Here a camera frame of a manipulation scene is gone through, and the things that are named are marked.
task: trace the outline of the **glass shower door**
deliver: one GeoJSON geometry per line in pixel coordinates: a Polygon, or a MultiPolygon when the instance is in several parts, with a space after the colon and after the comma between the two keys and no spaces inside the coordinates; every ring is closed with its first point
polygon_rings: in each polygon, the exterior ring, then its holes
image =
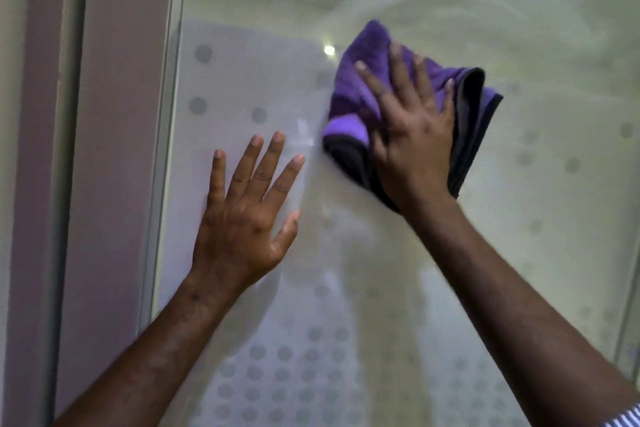
{"type": "Polygon", "coordinates": [[[301,209],[296,243],[225,318],[164,424],[527,424],[404,221],[322,152],[337,63],[371,19],[486,70],[504,101],[460,203],[594,346],[634,358],[619,344],[640,225],[627,1],[184,0],[156,310],[189,270],[214,149],[233,166],[254,133],[281,130],[282,160],[307,164],[281,213],[301,209]]]}

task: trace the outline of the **purple microfiber cloth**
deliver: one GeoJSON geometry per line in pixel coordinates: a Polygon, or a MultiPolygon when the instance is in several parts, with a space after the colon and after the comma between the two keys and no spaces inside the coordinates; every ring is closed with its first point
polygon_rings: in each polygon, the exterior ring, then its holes
{"type": "MultiPolygon", "coordinates": [[[[391,89],[388,51],[391,36],[379,21],[370,21],[344,52],[335,75],[335,90],[331,97],[329,123],[323,133],[323,148],[348,177],[369,189],[394,211],[397,207],[382,189],[369,156],[369,135],[358,116],[364,105],[380,117],[378,102],[357,74],[354,64],[361,60],[372,73],[391,89]]],[[[403,47],[404,63],[413,80],[413,52],[403,47]]],[[[460,188],[489,127],[502,95],[484,87],[484,70],[475,67],[442,67],[425,60],[427,74],[442,110],[444,86],[453,79],[456,123],[451,149],[451,171],[447,187],[453,197],[460,188]]]]}

